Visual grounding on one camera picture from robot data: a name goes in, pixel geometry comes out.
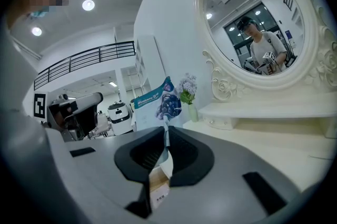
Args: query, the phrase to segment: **ceiling light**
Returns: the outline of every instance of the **ceiling light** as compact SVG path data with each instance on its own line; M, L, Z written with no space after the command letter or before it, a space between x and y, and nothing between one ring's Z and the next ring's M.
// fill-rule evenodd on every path
M35 27L32 29L32 34L34 34L35 36L40 36L42 34L42 30L38 27Z
M82 4L82 7L86 11L91 11L95 7L95 3L92 0L85 0Z

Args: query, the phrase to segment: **white vanity table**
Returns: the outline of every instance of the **white vanity table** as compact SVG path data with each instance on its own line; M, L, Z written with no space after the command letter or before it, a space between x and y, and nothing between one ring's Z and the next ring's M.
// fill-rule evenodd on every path
M214 98L199 110L199 122L188 121L183 127L248 148L303 191L324 178L335 156L337 40L324 22L324 8L317 0L293 1L295 9L289 5L283 9L285 0L273 0L283 10L281 23L273 6L259 9L266 0L237 5L228 4L229 0L195 0L196 24L206 46L203 55L212 65ZM277 75L261 75L232 60L240 48L233 40L243 37L249 47L248 39L254 37L251 24L260 32L271 31L262 29L263 12L274 17L281 32L292 27L291 18L296 24L291 31L301 34L301 51ZM254 20L241 30L238 21L247 14Z

